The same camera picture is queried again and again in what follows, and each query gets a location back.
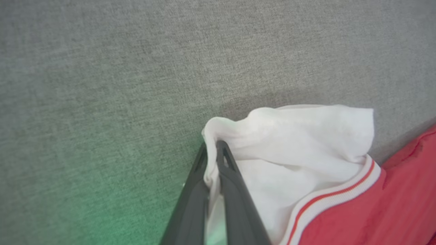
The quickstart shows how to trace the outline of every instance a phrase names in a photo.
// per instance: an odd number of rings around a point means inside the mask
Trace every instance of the white garment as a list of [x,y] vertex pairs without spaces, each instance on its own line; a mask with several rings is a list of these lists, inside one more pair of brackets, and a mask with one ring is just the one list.
[[210,119],[202,132],[208,152],[204,181],[211,191],[208,244],[225,241],[216,141],[229,145],[271,242],[279,244],[299,200],[345,183],[362,169],[374,137],[372,113],[343,105],[292,105],[258,108],[237,122]]

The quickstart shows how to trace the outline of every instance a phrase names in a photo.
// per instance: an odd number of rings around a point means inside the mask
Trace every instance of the gray fabric surface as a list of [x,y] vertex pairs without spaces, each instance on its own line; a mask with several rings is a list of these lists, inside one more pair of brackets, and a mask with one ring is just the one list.
[[382,163],[436,123],[436,1],[0,3],[0,244],[156,244],[213,116],[375,108]]

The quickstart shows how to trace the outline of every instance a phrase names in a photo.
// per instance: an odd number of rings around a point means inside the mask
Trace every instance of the textured fabric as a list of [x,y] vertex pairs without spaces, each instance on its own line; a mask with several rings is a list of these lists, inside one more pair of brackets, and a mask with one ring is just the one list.
[[0,3],[0,244],[156,244],[214,116],[375,109],[378,163],[435,123],[431,0]]
[[436,232],[427,245],[436,245]]
[[436,232],[434,149],[436,126],[390,158],[365,193],[317,216],[299,245],[432,244]]

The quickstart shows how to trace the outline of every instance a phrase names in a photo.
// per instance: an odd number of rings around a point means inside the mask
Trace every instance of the white trim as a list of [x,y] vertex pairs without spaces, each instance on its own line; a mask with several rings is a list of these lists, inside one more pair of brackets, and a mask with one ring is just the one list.
[[[308,202],[310,202],[312,199],[314,199],[318,196],[341,191],[341,190],[344,190],[346,188],[353,186],[354,184],[359,182],[368,173],[368,171],[371,169],[372,161],[373,161],[373,159],[369,155],[367,155],[366,162],[365,162],[362,170],[355,177],[353,177],[351,180],[347,181],[346,183],[344,183],[342,185],[339,185],[339,186],[336,186],[333,188],[315,191],[313,193],[310,193],[309,195],[307,195],[303,199],[301,199],[296,204],[295,208],[292,210],[290,220],[288,223],[288,227],[286,228],[285,235],[284,235],[282,241],[279,243],[279,245],[287,245],[287,242],[289,240],[289,236],[291,235],[291,231],[292,231],[294,223],[295,223],[295,218],[297,217],[299,211],[304,207],[304,205],[306,205]],[[360,194],[364,193],[367,189],[369,189],[377,181],[377,179],[380,176],[380,173],[381,173],[381,168],[376,163],[374,163],[374,167],[373,167],[371,173],[369,174],[369,176],[362,183],[360,183],[359,185],[354,187],[352,190],[322,198],[322,199],[316,201],[315,203],[313,203],[312,205],[310,205],[300,216],[298,223],[297,223],[297,227],[295,229],[295,232],[293,234],[292,240],[290,241],[289,245],[297,245],[299,243],[304,229],[317,215],[319,215],[321,212],[323,212],[324,210],[326,210],[330,207],[333,207],[333,206],[336,206],[338,204],[349,201],[353,198],[356,198]]]

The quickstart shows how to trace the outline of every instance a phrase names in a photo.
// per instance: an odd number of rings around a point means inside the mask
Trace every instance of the striped trim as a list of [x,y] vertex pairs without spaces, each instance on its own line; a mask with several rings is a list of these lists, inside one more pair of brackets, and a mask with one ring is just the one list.
[[380,172],[380,167],[367,155],[364,167],[354,178],[337,187],[315,191],[300,200],[292,210],[280,245],[297,245],[304,229],[317,215],[364,193],[377,181]]

